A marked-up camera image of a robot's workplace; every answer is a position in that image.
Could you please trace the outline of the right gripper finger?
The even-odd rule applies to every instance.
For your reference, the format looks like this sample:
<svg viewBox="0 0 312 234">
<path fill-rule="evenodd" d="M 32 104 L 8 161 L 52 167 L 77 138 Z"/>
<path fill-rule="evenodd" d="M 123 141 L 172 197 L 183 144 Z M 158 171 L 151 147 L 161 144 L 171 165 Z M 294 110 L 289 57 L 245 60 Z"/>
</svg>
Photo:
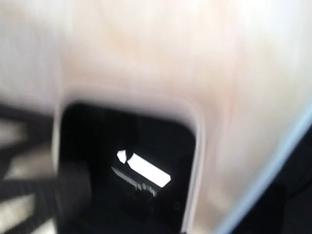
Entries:
<svg viewBox="0 0 312 234">
<path fill-rule="evenodd" d="M 13 107 L 2 103 L 0 116 L 26 125 L 30 139 L 13 146 L 4 147 L 0 154 L 12 159 L 18 153 L 34 149 L 52 139 L 53 118 L 46 114 Z M 9 179 L 0 183 L 0 200 L 29 197 L 34 204 L 30 216 L 10 227 L 7 234 L 29 234 L 49 218 L 64 223 L 76 215 L 90 200 L 90 179 L 84 168 L 69 167 L 59 175 L 48 178 Z"/>
</svg>

